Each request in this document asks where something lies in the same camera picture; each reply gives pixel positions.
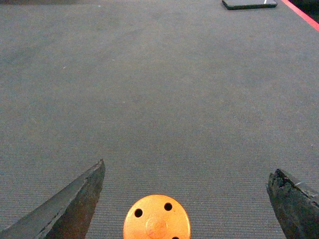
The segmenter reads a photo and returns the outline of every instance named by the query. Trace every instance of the black mat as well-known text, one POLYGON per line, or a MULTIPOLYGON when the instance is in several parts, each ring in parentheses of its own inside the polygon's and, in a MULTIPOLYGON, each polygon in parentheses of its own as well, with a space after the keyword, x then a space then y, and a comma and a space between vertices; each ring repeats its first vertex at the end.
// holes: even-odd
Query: black mat
POLYGON ((220 0, 0 5, 0 230, 100 158, 87 238, 122 238, 166 194, 192 238, 283 239, 283 168, 318 190, 318 32, 290 8, 220 0))
POLYGON ((273 8, 277 6, 274 0, 222 0, 228 10, 273 8))
POLYGON ((300 4, 296 0, 291 0, 291 3, 319 23, 319 2, 300 4))

